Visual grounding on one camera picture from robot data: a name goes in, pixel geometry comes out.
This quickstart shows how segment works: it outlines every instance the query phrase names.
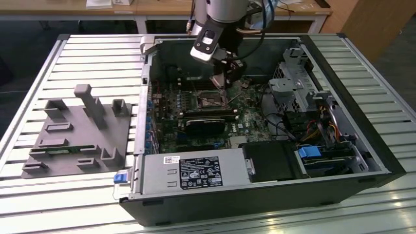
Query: white sticker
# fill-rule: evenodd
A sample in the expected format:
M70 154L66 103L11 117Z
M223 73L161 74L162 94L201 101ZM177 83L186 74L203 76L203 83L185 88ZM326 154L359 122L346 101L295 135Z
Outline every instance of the white sticker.
M115 14L133 14L133 11L115 11Z
M169 156L163 157L163 164L173 164L173 163L179 163L181 162L181 156Z

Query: warning label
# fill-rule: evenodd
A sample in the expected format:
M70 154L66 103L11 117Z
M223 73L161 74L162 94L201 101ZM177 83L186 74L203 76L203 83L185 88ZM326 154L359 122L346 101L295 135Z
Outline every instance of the warning label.
M223 186L219 157L181 160L182 189Z

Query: red wire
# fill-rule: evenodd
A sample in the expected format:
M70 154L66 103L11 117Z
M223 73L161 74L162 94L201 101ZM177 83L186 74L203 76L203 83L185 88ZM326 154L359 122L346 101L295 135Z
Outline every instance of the red wire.
M317 120L313 120L313 121L309 123L309 125L307 125L307 134L309 134L309 132L310 132L311 124L315 123L315 122L317 122Z

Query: paper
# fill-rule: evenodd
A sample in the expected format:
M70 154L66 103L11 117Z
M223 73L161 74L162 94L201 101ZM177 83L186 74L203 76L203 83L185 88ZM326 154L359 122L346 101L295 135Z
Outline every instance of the paper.
M111 0L87 0L87 9L107 9L113 8Z

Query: blue tab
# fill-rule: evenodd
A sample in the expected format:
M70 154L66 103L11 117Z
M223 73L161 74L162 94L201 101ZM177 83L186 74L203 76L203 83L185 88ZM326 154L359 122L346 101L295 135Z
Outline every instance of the blue tab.
M299 155L302 158L305 158L305 157L321 157L322 156L318 146L302 147L298 150L298 152L299 152Z
M115 184L123 184L129 182L129 174L122 173L115 175Z

